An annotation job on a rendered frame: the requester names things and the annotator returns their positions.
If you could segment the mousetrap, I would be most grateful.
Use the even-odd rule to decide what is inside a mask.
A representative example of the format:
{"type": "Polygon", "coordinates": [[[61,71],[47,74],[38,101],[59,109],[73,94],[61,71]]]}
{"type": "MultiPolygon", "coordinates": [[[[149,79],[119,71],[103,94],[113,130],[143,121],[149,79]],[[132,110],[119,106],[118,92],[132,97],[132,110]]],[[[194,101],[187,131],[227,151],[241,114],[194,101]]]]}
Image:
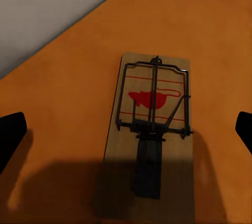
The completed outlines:
{"type": "Polygon", "coordinates": [[[123,52],[95,216],[195,224],[189,59],[123,52]]]}

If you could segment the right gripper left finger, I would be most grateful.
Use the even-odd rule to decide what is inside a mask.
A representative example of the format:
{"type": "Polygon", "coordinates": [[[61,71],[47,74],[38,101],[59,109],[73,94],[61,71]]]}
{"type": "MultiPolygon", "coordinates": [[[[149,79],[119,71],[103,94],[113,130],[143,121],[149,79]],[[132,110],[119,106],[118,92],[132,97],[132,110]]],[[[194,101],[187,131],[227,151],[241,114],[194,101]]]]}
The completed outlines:
{"type": "Polygon", "coordinates": [[[22,112],[0,118],[0,175],[27,132],[22,112]]]}

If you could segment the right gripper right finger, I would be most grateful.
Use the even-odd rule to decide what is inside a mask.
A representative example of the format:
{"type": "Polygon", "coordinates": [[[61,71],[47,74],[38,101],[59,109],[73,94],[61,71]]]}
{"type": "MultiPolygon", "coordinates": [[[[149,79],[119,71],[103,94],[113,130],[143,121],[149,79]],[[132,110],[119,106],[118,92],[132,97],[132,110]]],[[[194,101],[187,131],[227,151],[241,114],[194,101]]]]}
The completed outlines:
{"type": "Polygon", "coordinates": [[[240,112],[235,130],[252,154],[252,114],[243,111],[240,112]]]}

